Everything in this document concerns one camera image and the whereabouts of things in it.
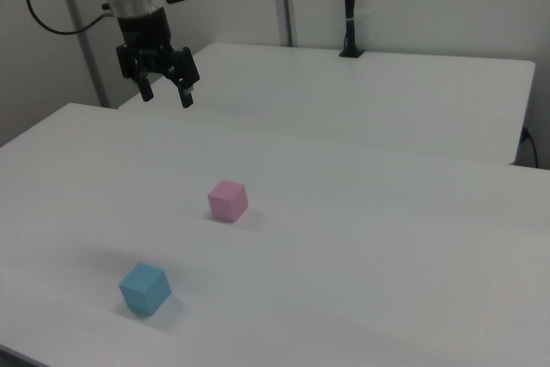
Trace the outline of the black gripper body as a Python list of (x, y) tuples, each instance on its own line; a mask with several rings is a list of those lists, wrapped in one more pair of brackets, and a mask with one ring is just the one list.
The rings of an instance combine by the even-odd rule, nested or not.
[(165, 75), (173, 66), (171, 32), (164, 8), (137, 17), (118, 18), (124, 43), (116, 48), (123, 77)]

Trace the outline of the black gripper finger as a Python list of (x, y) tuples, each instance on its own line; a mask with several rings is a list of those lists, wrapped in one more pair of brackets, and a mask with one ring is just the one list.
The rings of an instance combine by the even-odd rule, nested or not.
[(173, 50), (168, 58), (165, 77), (178, 89), (181, 105), (189, 108), (193, 104), (193, 87), (200, 80), (193, 55), (188, 47)]
[(148, 79), (148, 70), (144, 59), (139, 50), (132, 49), (123, 44), (116, 48), (119, 66), (122, 76), (131, 79), (139, 90), (143, 101), (150, 101), (153, 97), (153, 91)]

